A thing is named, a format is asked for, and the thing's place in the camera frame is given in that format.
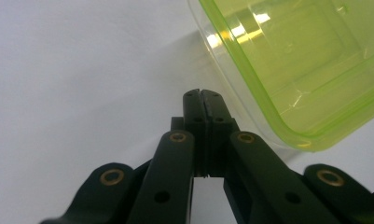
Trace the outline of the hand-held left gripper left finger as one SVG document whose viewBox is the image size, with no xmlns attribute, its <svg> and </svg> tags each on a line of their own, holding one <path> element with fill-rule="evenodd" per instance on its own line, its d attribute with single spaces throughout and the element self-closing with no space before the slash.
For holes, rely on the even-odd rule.
<svg viewBox="0 0 374 224">
<path fill-rule="evenodd" d="M 205 107 L 199 89 L 191 90 L 183 95 L 183 116 L 172 117 L 171 130 L 184 130 L 195 139 L 194 173 L 196 177 L 207 176 L 205 168 Z"/>
</svg>

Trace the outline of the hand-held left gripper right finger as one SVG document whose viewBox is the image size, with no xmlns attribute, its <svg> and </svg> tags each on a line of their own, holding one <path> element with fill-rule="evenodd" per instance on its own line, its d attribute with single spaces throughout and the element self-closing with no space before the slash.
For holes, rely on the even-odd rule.
<svg viewBox="0 0 374 224">
<path fill-rule="evenodd" d="M 227 169 L 229 138 L 239 127 L 219 93 L 203 90 L 202 97 L 208 119 L 208 176 L 223 177 Z"/>
</svg>

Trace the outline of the green plastic container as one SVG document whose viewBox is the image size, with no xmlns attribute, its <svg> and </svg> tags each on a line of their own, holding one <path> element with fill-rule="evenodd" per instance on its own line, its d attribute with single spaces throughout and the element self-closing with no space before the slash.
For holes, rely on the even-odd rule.
<svg viewBox="0 0 374 224">
<path fill-rule="evenodd" d="M 374 119 L 374 0 L 187 0 L 223 77 L 277 146 L 320 151 Z"/>
</svg>

